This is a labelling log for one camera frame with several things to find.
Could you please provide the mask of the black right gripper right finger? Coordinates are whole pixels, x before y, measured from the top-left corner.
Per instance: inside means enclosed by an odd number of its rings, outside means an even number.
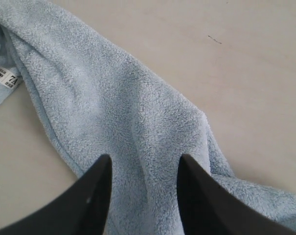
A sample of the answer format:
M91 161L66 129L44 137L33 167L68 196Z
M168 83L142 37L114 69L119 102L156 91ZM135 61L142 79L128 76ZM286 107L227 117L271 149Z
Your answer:
M177 200L186 235L296 235L296 195L209 175L188 154L179 160Z

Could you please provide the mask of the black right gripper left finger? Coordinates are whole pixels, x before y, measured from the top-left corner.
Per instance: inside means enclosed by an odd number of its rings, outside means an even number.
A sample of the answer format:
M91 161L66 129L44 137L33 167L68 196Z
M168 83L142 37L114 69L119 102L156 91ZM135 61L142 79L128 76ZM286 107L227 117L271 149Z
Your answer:
M104 154L62 195L0 235L102 235L111 192L112 160Z

